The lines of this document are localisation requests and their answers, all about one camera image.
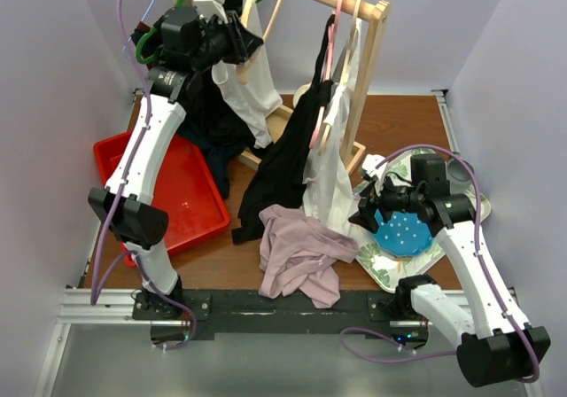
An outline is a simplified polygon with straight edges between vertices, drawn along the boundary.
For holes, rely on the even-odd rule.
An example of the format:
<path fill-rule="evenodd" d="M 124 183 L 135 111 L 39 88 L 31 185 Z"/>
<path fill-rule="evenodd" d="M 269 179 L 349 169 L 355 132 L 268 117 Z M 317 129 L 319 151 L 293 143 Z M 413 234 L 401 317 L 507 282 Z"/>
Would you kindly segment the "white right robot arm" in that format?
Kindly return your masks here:
<path fill-rule="evenodd" d="M 304 179 L 312 149 L 326 152 L 328 145 L 315 129 L 315 114 L 324 113 L 333 123 L 344 86 L 334 86 L 322 70 L 329 64 L 336 18 L 330 17 L 315 75 L 299 99 L 281 137 L 260 163 L 239 210 L 241 225 L 233 233 L 235 243 L 276 240 L 304 261 L 291 269 L 291 284 L 322 308 L 334 299 L 322 291 L 324 284 L 338 281 L 330 264 L 317 268 L 316 254 L 328 258 L 329 244 L 344 233 L 323 223 L 334 207 L 326 202 L 316 216 L 306 214 Z M 470 307 L 462 310 L 445 300 L 429 276 L 401 279 L 395 289 L 394 307 L 407 320 L 426 315 L 448 339 L 467 381 L 480 387 L 515 379 L 536 381 L 540 362 L 550 346 L 544 327 L 532 327 L 503 283 L 485 248 L 481 230 L 479 198 L 451 191 L 446 176 L 447 151 L 431 144 L 411 145 L 411 176 L 392 179 L 389 160 L 368 156 L 363 167 L 367 186 L 358 206 L 349 206 L 349 222 L 370 233 L 397 214 L 415 214 L 441 246 L 461 282 Z"/>

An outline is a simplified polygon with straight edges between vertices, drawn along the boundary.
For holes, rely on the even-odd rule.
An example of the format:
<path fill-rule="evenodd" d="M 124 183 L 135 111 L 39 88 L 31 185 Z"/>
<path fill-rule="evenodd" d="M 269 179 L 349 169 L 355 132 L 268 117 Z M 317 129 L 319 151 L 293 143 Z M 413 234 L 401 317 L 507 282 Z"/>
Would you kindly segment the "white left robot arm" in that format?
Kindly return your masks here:
<path fill-rule="evenodd" d="M 203 102 L 202 75 L 219 62 L 239 64 L 263 41 L 234 11 L 210 17 L 194 7 L 174 7 L 159 21 L 156 62 L 142 75 L 144 96 L 118 166 L 88 202 L 104 232 L 112 232 L 138 267 L 143 288 L 155 296 L 153 310 L 164 319 L 183 311 L 181 280 L 165 246 L 167 212 L 152 204 L 155 184 L 176 130 L 189 108 Z"/>

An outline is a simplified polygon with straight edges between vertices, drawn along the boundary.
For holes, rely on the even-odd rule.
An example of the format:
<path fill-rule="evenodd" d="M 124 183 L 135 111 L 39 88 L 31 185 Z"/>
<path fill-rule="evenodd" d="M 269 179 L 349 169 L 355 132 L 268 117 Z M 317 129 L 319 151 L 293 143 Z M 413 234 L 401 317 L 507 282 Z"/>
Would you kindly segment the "pink tank top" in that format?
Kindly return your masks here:
<path fill-rule="evenodd" d="M 300 209 L 272 205 L 259 214 L 264 225 L 260 241 L 259 295 L 275 299 L 300 291 L 318 309 L 329 309 L 340 299 L 337 261 L 354 261 L 359 245 L 331 230 Z"/>

